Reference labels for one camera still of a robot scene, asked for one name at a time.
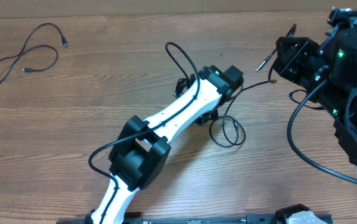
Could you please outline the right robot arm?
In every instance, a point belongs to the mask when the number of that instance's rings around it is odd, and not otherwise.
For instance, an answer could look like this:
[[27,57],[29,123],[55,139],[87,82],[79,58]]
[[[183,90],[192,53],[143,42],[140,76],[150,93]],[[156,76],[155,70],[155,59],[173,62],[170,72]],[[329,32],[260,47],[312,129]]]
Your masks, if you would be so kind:
[[292,137],[295,118],[306,102],[319,103],[333,117],[335,137],[357,173],[357,26],[332,32],[322,45],[307,37],[279,37],[276,49],[277,59],[272,68],[306,92],[287,125],[290,147],[312,167],[357,185],[357,178],[304,155]]

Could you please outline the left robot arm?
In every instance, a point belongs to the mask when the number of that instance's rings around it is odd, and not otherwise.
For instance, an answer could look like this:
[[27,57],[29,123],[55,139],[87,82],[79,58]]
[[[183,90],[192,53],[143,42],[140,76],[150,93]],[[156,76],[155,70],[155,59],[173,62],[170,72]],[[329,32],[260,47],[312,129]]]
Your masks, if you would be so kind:
[[112,146],[107,177],[110,183],[98,208],[85,223],[122,223],[134,195],[155,180],[171,150],[170,143],[193,123],[219,119],[217,109],[243,86],[243,73],[235,66],[221,71],[211,65],[167,108],[144,120],[131,117]]

